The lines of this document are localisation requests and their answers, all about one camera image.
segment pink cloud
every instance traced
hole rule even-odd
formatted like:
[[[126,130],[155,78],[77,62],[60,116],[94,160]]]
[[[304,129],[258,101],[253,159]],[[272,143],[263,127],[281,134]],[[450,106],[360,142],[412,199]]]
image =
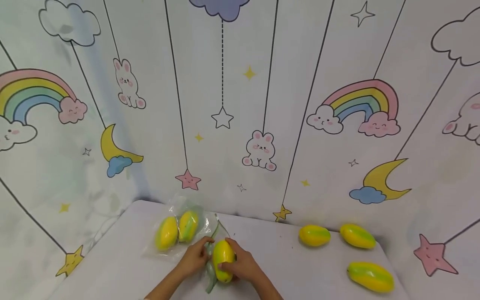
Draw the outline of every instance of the pink cloud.
[[[360,125],[359,132],[367,136],[382,137],[399,133],[400,126],[397,125],[396,120],[389,120],[386,112],[379,111],[371,115],[368,121]]]
[[[59,119],[62,124],[76,123],[78,120],[83,120],[87,112],[87,105],[78,99],[65,97],[60,101],[60,110]]]

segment cartoon wallpaper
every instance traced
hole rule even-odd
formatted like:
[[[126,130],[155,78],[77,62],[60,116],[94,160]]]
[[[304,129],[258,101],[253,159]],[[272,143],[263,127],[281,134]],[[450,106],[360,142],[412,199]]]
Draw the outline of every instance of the cartoon wallpaper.
[[[0,297],[48,299],[135,199],[381,242],[480,294],[474,0],[7,0]]]

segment pink star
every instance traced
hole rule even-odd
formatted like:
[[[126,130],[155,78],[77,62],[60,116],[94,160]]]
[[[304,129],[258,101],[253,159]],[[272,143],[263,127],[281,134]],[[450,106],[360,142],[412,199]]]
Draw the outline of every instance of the pink star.
[[[197,183],[200,182],[201,179],[193,177],[188,169],[185,171],[185,174],[175,176],[175,178],[182,182],[182,189],[191,188],[192,190],[198,191]]]
[[[445,244],[430,244],[423,234],[420,234],[420,248],[413,251],[421,260],[423,269],[428,276],[432,276],[436,270],[443,270],[449,273],[458,274],[458,271],[444,259]]]

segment mango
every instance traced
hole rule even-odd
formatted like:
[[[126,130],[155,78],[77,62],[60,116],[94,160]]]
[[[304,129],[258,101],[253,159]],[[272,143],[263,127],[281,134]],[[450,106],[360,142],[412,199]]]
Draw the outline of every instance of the mango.
[[[307,225],[300,228],[299,238],[307,246],[319,247],[330,241],[330,232],[317,225]]]
[[[235,253],[233,252],[232,247],[230,247],[226,240],[220,240],[219,242],[217,242],[213,249],[212,260],[213,267],[215,268],[216,278],[224,283],[230,282],[233,278],[233,274],[218,269],[218,264],[232,263],[236,260]]]
[[[340,235],[347,243],[358,248],[373,249],[377,244],[368,231],[355,224],[344,224],[340,228]]]
[[[393,276],[377,264],[352,262],[347,273],[352,281],[377,293],[389,293],[395,288]]]
[[[177,219],[174,216],[168,216],[160,224],[155,234],[155,246],[159,251],[168,250],[175,245],[179,230],[177,228]]]
[[[194,211],[185,212],[180,218],[179,241],[189,242],[193,239],[198,227],[198,216]]]

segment rainbow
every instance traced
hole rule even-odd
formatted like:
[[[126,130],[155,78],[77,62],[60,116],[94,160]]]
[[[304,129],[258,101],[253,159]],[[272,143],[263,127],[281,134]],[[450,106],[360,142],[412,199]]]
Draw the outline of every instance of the rainbow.
[[[40,104],[50,104],[60,113],[65,97],[77,99],[60,77],[47,71],[21,69],[0,76],[0,116],[10,123],[26,125],[28,111]]]
[[[388,119],[396,118],[398,98],[395,90],[386,82],[371,79],[342,87],[331,94],[322,105],[329,105],[334,116],[342,122],[347,116],[363,111],[365,122],[376,112],[387,113]]]

